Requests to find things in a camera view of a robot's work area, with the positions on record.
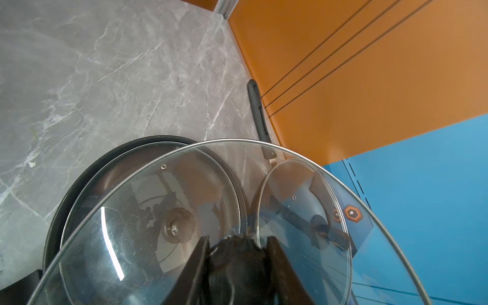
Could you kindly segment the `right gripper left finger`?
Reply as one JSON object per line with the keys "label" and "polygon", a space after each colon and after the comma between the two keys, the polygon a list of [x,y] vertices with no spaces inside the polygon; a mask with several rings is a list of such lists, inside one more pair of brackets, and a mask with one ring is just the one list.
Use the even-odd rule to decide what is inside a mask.
{"label": "right gripper left finger", "polygon": [[163,305],[201,304],[203,275],[210,250],[208,236],[201,237]]}

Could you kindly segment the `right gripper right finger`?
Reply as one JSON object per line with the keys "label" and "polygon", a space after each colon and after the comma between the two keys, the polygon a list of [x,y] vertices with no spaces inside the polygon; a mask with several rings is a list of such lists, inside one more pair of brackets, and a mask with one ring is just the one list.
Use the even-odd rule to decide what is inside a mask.
{"label": "right gripper right finger", "polygon": [[267,239],[266,253],[271,265],[271,283],[275,304],[314,304],[302,286],[278,239]]}

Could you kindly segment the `glass lid of pan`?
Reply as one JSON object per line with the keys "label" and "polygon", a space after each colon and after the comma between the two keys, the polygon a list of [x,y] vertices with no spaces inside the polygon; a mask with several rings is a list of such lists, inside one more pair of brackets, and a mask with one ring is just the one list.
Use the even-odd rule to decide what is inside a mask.
{"label": "glass lid of pan", "polygon": [[[261,142],[221,139],[195,145],[216,152],[234,171],[243,190],[247,216],[244,232],[219,241],[208,236],[210,250],[201,304],[273,304],[269,257],[249,228],[252,202],[269,169]],[[156,254],[161,262],[155,263],[148,261],[151,245],[141,242],[134,260],[127,263],[122,251],[114,246],[116,224],[109,218],[109,209],[123,206],[126,190],[142,174],[181,160],[189,150],[185,146],[158,157],[110,191],[62,245],[29,303],[162,304],[199,239],[207,235],[197,234],[187,245],[160,245]],[[429,304],[430,298],[413,267],[375,214],[338,178],[311,162],[332,181],[352,241],[353,304]]]}

